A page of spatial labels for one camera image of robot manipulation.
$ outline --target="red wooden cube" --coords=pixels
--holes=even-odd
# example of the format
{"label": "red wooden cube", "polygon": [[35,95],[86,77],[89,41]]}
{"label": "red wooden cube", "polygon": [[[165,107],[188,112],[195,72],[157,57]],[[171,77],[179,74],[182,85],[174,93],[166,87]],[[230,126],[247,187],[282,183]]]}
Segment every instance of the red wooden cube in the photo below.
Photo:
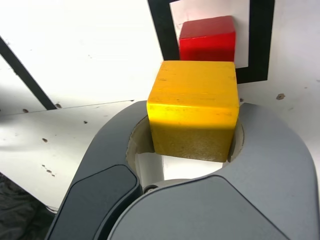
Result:
{"label": "red wooden cube", "polygon": [[236,30],[232,16],[186,21],[179,45],[180,60],[233,62]]}

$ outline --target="yellow block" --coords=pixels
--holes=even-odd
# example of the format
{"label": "yellow block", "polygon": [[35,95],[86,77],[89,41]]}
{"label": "yellow block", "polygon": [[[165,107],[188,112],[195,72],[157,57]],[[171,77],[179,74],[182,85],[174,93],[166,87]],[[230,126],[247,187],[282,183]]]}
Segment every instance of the yellow block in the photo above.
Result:
{"label": "yellow block", "polygon": [[234,63],[164,61],[147,112],[156,153],[225,162],[239,113]]}

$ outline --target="white table surface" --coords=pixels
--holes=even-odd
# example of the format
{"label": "white table surface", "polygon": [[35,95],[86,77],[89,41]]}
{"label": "white table surface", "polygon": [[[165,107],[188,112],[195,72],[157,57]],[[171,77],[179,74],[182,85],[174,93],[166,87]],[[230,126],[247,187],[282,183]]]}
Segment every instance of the white table surface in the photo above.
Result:
{"label": "white table surface", "polygon": [[0,117],[0,172],[50,208],[59,208],[95,134],[132,103]]}

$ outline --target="white surface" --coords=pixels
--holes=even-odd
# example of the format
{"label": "white surface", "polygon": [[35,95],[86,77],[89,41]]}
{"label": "white surface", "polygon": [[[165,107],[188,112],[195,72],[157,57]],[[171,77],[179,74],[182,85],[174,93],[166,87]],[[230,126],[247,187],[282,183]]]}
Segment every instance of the white surface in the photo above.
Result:
{"label": "white surface", "polygon": [[146,0],[0,5],[1,37],[54,104],[68,108],[148,96],[163,59]]}
{"label": "white surface", "polygon": [[[146,1],[133,2],[141,4],[139,9],[143,9],[146,14],[148,11]],[[161,56],[151,18],[147,19],[147,14],[143,16],[139,12],[134,14],[130,9],[133,5],[130,3],[128,5],[112,3],[115,5],[105,12],[106,4],[103,1],[98,3],[96,0],[94,3],[88,2],[87,5],[84,2],[72,5],[71,0],[2,0],[1,2],[1,6],[6,6],[0,8],[0,20],[5,23],[0,25],[1,36],[8,38],[9,41],[12,36],[10,47],[22,62],[28,65],[27,68],[40,85],[53,96],[54,102],[60,101],[62,107],[107,102],[112,98],[126,99],[131,98],[131,94],[143,99],[155,79],[154,75],[158,71]],[[268,81],[238,86],[239,97],[245,102],[272,109],[302,137],[312,154],[318,176],[320,174],[319,13],[318,0],[277,0]],[[122,14],[122,19],[113,20],[112,16],[119,14]],[[117,45],[121,39],[113,39],[117,30],[120,36],[124,36],[128,30],[126,14],[137,21],[129,21],[133,25],[132,30],[128,31],[129,35],[135,36],[135,42],[139,41],[140,33],[144,33],[144,38],[149,34],[152,36],[139,45],[133,45],[141,48],[144,44],[150,44],[146,45],[145,49],[149,52],[145,54],[154,58],[147,58],[147,63],[141,62],[144,54],[138,55],[141,56],[139,59],[133,56],[129,58],[127,55],[127,53],[137,53],[139,49],[130,49],[129,43],[121,48]],[[108,18],[110,24],[99,25],[100,18],[101,23],[106,23]],[[82,37],[85,39],[84,46],[79,41]],[[92,49],[94,49],[92,59],[96,59],[90,63],[91,58],[88,54],[92,53]],[[123,67],[118,71],[119,61]],[[15,88],[18,89],[13,85],[13,90],[6,89],[6,91],[13,93]],[[286,97],[277,100],[277,95],[282,93]],[[11,94],[5,99],[1,98],[0,105],[3,104],[3,100],[10,101]],[[22,98],[21,102],[37,111],[37,105],[33,106],[28,97]],[[110,108],[109,110],[86,106],[0,117],[0,172],[45,204],[59,207],[89,143],[107,121],[101,119],[101,115],[104,116],[105,112],[111,112],[112,114],[107,113],[109,116],[114,115],[129,104],[131,102],[117,103],[119,105],[117,109],[113,105],[105,105],[106,108]],[[48,139],[48,142],[44,143],[42,138]],[[176,163],[167,166],[164,163],[167,171],[164,173],[166,179],[174,176],[193,177],[193,170],[197,166],[190,166],[187,161],[183,164]],[[55,177],[46,172],[42,164],[51,170]]]}
{"label": "white surface", "polygon": [[0,171],[41,202],[59,208],[95,134],[131,104],[125,101],[0,117]]}
{"label": "white surface", "polygon": [[180,0],[170,4],[175,33],[179,42],[184,22],[233,16],[236,29],[234,63],[237,68],[248,66],[250,0]]}

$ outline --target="dark spot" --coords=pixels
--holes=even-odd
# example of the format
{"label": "dark spot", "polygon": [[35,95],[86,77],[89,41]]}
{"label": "dark spot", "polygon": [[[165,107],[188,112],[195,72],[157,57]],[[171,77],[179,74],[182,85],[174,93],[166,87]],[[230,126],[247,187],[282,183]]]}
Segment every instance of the dark spot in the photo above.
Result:
{"label": "dark spot", "polygon": [[285,98],[285,94],[284,93],[280,93],[280,94],[278,94],[278,96],[276,96],[276,99],[277,100],[282,100],[282,99],[284,99]]}

